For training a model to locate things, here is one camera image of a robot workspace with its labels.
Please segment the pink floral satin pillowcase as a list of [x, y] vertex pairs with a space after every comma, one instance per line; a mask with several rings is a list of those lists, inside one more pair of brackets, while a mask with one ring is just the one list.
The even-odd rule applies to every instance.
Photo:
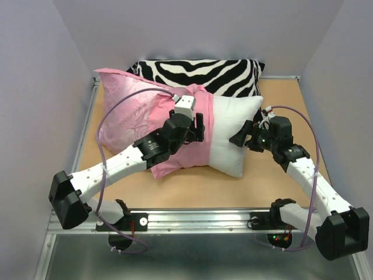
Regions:
[[152, 167], [152, 175], [160, 179], [178, 169], [206, 166], [209, 163], [213, 129], [213, 95], [202, 85], [171, 87], [152, 82], [125, 71], [98, 69], [104, 88], [103, 107], [108, 117], [101, 126], [99, 138], [114, 154], [136, 140], [163, 126], [174, 108], [169, 90], [177, 96], [191, 95], [196, 99], [195, 113], [203, 114], [203, 142], [182, 146], [169, 160]]

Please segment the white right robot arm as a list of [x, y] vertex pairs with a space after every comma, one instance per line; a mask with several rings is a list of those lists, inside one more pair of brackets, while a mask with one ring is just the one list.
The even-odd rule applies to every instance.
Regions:
[[256, 219], [259, 225], [290, 225], [302, 230], [329, 261], [368, 248], [368, 212], [343, 199], [317, 171], [309, 153], [293, 142], [292, 124], [287, 117], [271, 117], [265, 125], [247, 120], [229, 141], [251, 151], [271, 152], [274, 161], [310, 198], [309, 210], [293, 199], [277, 199], [265, 219]]

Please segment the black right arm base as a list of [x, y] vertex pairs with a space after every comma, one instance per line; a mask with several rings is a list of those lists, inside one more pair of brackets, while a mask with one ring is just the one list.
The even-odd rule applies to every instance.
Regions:
[[295, 227], [284, 223], [280, 217], [280, 208], [288, 204], [295, 204], [295, 201], [290, 198], [279, 198], [271, 203], [268, 211], [250, 212], [247, 228], [251, 230], [277, 230], [278, 233], [268, 233], [266, 235], [268, 242], [275, 248], [288, 250], [293, 241], [292, 231]]

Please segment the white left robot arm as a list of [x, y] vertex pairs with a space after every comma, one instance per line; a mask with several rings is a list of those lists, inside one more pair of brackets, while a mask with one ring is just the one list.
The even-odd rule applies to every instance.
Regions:
[[118, 230], [129, 225], [129, 210], [122, 200], [94, 199], [106, 187], [165, 162], [182, 145], [204, 140], [203, 115], [190, 119], [170, 112], [161, 128], [138, 139], [119, 154], [86, 170], [67, 174], [60, 171], [52, 179], [49, 201], [64, 230], [85, 222], [93, 213]]

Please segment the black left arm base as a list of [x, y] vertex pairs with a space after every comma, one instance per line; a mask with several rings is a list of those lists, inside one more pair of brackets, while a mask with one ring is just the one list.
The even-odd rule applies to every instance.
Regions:
[[147, 213], [132, 213], [123, 200], [116, 199], [102, 205], [96, 231], [108, 233], [111, 251], [119, 254], [139, 254], [147, 250], [147, 245], [138, 239], [135, 233], [147, 231], [147, 224]]

